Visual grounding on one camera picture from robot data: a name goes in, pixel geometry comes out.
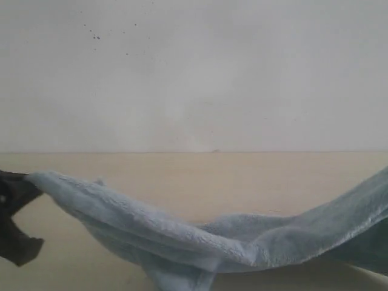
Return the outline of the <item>light blue terry towel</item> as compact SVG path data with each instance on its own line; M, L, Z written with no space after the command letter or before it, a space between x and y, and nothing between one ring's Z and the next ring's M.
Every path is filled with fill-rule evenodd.
M139 265L159 290L209 290L219 273L330 258L387 274L387 170L293 216L232 214L190 224L143 202L56 172L27 180L102 246Z

